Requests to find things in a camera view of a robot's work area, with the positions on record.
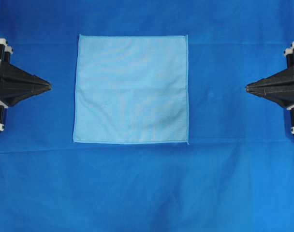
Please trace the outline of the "left gripper black-white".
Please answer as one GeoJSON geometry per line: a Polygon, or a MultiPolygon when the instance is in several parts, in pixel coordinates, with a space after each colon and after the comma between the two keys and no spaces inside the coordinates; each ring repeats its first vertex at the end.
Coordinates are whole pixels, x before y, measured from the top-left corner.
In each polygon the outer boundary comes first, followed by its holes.
{"type": "Polygon", "coordinates": [[[5,38],[0,38],[0,133],[5,129],[7,109],[9,107],[13,107],[20,101],[48,92],[52,89],[51,84],[46,80],[9,64],[12,54],[13,49],[8,45],[7,40],[5,38]],[[1,77],[5,80],[37,84],[44,87],[26,91],[22,91],[21,89],[4,89],[2,88],[1,77]]]}

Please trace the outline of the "right gripper black-white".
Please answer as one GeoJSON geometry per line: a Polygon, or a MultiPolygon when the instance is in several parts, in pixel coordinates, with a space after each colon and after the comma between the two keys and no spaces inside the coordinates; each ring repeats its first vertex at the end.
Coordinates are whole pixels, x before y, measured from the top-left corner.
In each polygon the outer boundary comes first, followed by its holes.
{"type": "Polygon", "coordinates": [[[246,85],[246,91],[277,103],[290,112],[291,134],[294,136],[294,42],[284,51],[287,69],[268,78],[246,85]]]}

